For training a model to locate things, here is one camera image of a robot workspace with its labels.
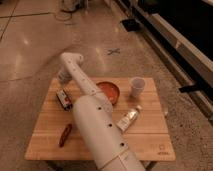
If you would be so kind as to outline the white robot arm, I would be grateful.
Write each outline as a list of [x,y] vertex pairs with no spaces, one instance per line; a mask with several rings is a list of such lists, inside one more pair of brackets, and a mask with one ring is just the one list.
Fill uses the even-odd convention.
[[60,55],[59,82],[74,80],[82,92],[73,104],[77,128],[99,171],[146,171],[112,121],[113,106],[104,92],[80,68],[79,53]]

